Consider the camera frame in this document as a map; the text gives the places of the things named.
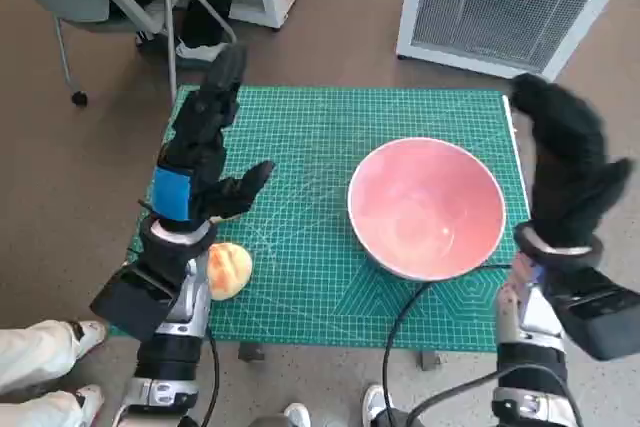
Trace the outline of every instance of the table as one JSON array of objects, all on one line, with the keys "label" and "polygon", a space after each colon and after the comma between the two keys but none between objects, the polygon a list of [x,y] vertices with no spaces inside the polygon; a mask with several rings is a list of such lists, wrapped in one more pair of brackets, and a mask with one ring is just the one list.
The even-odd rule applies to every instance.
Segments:
[{"label": "table", "polygon": [[[183,87],[174,116],[193,87]],[[250,283],[214,303],[216,339],[382,347],[417,288],[370,261],[352,233],[346,194],[364,156],[390,140],[432,136],[469,150],[500,183],[507,226],[488,264],[508,264],[513,226],[528,218],[506,99],[495,91],[244,87],[225,133],[226,174],[272,159],[253,210],[223,224],[219,240],[244,245]],[[167,132],[165,140],[171,135]],[[134,249],[139,249],[134,239]],[[492,351],[493,298],[505,272],[479,269],[438,283],[420,300],[396,346]]]}]

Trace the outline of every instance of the power cord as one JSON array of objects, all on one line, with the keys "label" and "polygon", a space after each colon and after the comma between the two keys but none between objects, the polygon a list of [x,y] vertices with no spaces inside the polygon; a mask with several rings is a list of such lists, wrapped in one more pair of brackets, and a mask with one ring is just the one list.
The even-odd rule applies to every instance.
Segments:
[{"label": "power cord", "polygon": [[393,420],[393,415],[391,415],[391,400],[389,399],[389,379],[387,375],[387,371],[389,370],[389,354],[391,353],[393,341],[396,338],[396,334],[400,330],[402,322],[404,322],[404,319],[409,314],[420,296],[422,296],[422,294],[424,294],[430,286],[431,284],[429,282],[425,282],[418,288],[418,290],[414,292],[409,301],[405,304],[405,306],[396,317],[396,320],[393,323],[393,327],[391,327],[391,331],[389,332],[389,336],[387,337],[387,346],[384,349],[384,357],[382,358],[382,390],[384,391],[384,405],[387,408],[387,418],[389,419],[389,425],[391,427],[396,427],[396,424]]},{"label": "power cord", "polygon": [[211,392],[211,399],[209,400],[209,406],[207,412],[202,418],[202,427],[207,427],[213,414],[213,408],[216,406],[218,400],[218,393],[220,392],[220,357],[218,356],[218,348],[216,341],[213,338],[211,329],[207,327],[207,337],[209,338],[209,346],[211,347],[211,355],[213,356],[213,392]]},{"label": "power cord", "polygon": [[569,386],[567,385],[567,383],[564,380],[562,380],[562,378],[552,369],[550,369],[546,365],[541,365],[541,364],[510,365],[508,367],[503,367],[500,370],[496,370],[495,372],[491,372],[490,374],[484,375],[482,377],[478,377],[477,379],[471,380],[469,382],[465,382],[464,384],[460,384],[456,387],[452,387],[451,389],[445,390],[444,392],[440,392],[439,394],[432,395],[425,401],[418,404],[417,407],[414,407],[414,409],[411,412],[409,412],[409,416],[407,417],[407,422],[405,426],[409,427],[411,424],[413,424],[413,421],[415,421],[418,418],[418,416],[422,414],[425,410],[427,410],[430,407],[433,407],[436,404],[439,404],[444,400],[451,399],[456,395],[462,394],[471,389],[475,389],[476,387],[480,387],[481,385],[484,385],[488,382],[498,380],[499,378],[504,377],[505,375],[510,374],[511,372],[515,372],[516,370],[524,370],[524,369],[540,370],[542,372],[547,372],[549,375],[551,375],[556,380],[556,382],[558,382],[564,396],[569,401],[569,404],[571,405],[571,409],[573,410],[573,415],[576,418],[576,425],[578,427],[584,427],[582,414],[580,414],[580,409],[578,408],[578,404],[575,398],[573,397],[573,394],[571,394],[571,391],[569,390]]},{"label": "power cord", "polygon": [[[481,266],[480,268],[503,269],[505,268],[505,266],[500,264],[500,265]],[[387,419],[389,420],[389,425],[391,427],[397,427],[397,426],[395,423],[395,419],[391,413],[391,401],[389,397],[389,387],[388,387],[389,354],[391,353],[391,348],[393,347],[393,341],[396,335],[398,334],[398,331],[400,330],[400,326],[402,325],[402,322],[407,317],[407,315],[409,314],[413,306],[416,304],[418,299],[422,296],[422,294],[424,294],[427,291],[427,289],[430,286],[431,286],[431,283],[425,282],[418,288],[418,290],[415,291],[415,293],[404,305],[402,310],[400,310],[400,313],[396,317],[396,320],[394,321],[393,326],[391,327],[391,330],[389,331],[389,335],[387,337],[387,345],[384,349],[384,357],[382,359],[382,389],[384,392],[384,403],[387,411]],[[435,394],[429,397],[428,399],[424,400],[423,402],[418,404],[416,407],[414,407],[411,410],[411,412],[409,412],[407,421],[405,423],[405,427],[411,427],[411,425],[418,418],[418,416],[420,416],[428,408],[433,407],[434,405],[439,404],[444,400],[448,400],[459,394],[462,394],[463,392],[474,389],[476,387],[480,387],[481,385],[484,385],[488,382],[498,380],[501,377],[504,377],[505,375],[510,374],[511,372],[514,372],[516,370],[521,370],[521,369],[539,370],[539,371],[547,372],[548,374],[550,374],[556,380],[556,382],[558,382],[564,396],[569,401],[569,404],[571,405],[571,409],[573,410],[573,415],[576,418],[577,427],[584,427],[584,422],[582,419],[582,414],[580,413],[580,409],[578,408],[578,403],[576,402],[575,398],[573,397],[573,394],[569,390],[569,386],[567,385],[567,383],[549,367],[545,365],[529,364],[529,363],[515,364],[515,365],[504,367],[502,369],[496,370],[495,372],[484,375],[482,377],[471,380],[469,382],[466,382],[464,384],[458,385],[451,389],[445,390],[444,392],[440,392],[439,394]]]}]

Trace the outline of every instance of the white pants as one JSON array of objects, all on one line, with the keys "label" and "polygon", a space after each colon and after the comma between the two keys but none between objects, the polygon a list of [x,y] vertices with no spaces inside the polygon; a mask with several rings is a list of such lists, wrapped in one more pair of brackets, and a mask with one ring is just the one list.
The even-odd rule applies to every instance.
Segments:
[{"label": "white pants", "polygon": [[[76,362],[78,341],[66,322],[0,330],[0,394],[62,377]],[[53,392],[22,404],[0,404],[2,427],[77,427],[82,411],[73,394]]]}]

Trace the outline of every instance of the bun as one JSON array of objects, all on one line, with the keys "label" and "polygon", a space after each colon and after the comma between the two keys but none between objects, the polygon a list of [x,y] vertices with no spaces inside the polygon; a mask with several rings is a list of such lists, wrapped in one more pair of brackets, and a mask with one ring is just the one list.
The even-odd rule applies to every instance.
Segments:
[{"label": "bun", "polygon": [[213,244],[209,247],[207,276],[213,300],[230,299],[247,285],[253,269],[251,255],[243,247]]}]

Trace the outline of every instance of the blue band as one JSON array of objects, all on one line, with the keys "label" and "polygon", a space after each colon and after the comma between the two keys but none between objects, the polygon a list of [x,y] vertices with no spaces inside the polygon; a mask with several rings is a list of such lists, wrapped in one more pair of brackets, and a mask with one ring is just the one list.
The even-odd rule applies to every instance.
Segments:
[{"label": "blue band", "polygon": [[189,219],[191,177],[157,167],[153,173],[151,206],[166,219],[185,222]]}]

